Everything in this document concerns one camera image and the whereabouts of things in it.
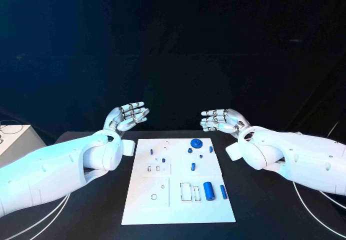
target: small blue part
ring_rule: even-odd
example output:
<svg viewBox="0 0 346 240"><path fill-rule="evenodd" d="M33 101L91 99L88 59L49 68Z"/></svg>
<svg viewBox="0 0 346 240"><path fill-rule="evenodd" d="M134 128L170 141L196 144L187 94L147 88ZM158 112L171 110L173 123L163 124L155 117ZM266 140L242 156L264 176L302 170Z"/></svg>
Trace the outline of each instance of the small blue part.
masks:
<svg viewBox="0 0 346 240"><path fill-rule="evenodd" d="M225 186L223 186L223 185L219 185L219 187L220 187L222 197L223 197L223 199L227 199L227 194L226 194Z"/></svg>
<svg viewBox="0 0 346 240"><path fill-rule="evenodd" d="M202 148L202 146L203 146L203 143L202 143L202 141L199 140L199 139L191 139L190 140L190 146L194 148L194 149L200 149Z"/></svg>
<svg viewBox="0 0 346 240"><path fill-rule="evenodd" d="M212 183L207 181L203 183L203 191L204 191L204 197L207 201L215 200L215 191Z"/></svg>

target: black curtain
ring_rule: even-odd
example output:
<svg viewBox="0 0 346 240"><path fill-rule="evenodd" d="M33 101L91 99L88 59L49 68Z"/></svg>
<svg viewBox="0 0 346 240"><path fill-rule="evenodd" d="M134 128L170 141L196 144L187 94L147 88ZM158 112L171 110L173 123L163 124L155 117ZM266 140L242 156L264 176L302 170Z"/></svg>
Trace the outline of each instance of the black curtain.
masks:
<svg viewBox="0 0 346 240"><path fill-rule="evenodd" d="M52 144L144 101L132 130L196 130L202 111L233 108L252 125L324 136L343 112L344 12L341 0L4 0L0 118Z"/></svg>

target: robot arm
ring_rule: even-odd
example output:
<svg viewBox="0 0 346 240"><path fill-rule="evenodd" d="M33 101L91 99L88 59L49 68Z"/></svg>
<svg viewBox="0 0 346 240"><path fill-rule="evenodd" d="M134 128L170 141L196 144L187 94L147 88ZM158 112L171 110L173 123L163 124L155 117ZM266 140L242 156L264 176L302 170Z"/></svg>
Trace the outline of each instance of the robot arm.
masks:
<svg viewBox="0 0 346 240"><path fill-rule="evenodd" d="M134 155L124 131L147 120L142 102L116 107L93 135L43 147L0 168L0 217L47 203L112 171L122 155Z"/></svg>
<svg viewBox="0 0 346 240"><path fill-rule="evenodd" d="M274 171L308 188L346 195L346 145L251 126L230 109L203 111L202 115L212 115L200 121L204 131L219 130L238 138L225 149L233 161L243 158L253 169Z"/></svg>

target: white board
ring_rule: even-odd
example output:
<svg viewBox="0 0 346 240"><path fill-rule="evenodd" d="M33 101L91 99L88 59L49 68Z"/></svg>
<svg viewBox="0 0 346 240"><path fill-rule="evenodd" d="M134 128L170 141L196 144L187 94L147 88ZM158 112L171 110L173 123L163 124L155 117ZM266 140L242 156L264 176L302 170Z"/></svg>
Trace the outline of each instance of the white board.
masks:
<svg viewBox="0 0 346 240"><path fill-rule="evenodd" d="M216 154L209 152L212 140L200 140L199 149L191 148L190 138L138 140L122 225L236 221L229 198L222 196L225 183ZM204 182L212 183L213 201L206 200Z"/></svg>

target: black table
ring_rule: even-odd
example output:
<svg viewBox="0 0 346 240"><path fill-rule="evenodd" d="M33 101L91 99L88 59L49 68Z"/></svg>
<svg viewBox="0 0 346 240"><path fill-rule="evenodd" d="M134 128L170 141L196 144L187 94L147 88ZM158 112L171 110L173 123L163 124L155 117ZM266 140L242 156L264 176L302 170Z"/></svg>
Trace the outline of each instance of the black table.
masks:
<svg viewBox="0 0 346 240"><path fill-rule="evenodd" d="M56 143L91 134L66 132ZM235 139L229 134L217 131L128 131L122 137L135 142L158 138L212 139L236 222L121 225L134 164L134 156L122 156L116 169L70 194L65 209L37 240L343 239L313 219L298 200L292 182L271 171L253 170L242 159L230 161L225 147ZM297 188L317 218L346 235L346 222L327 198L298 184ZM36 223L59 202L1 217L0 240ZM30 239L47 222L16 239Z"/></svg>

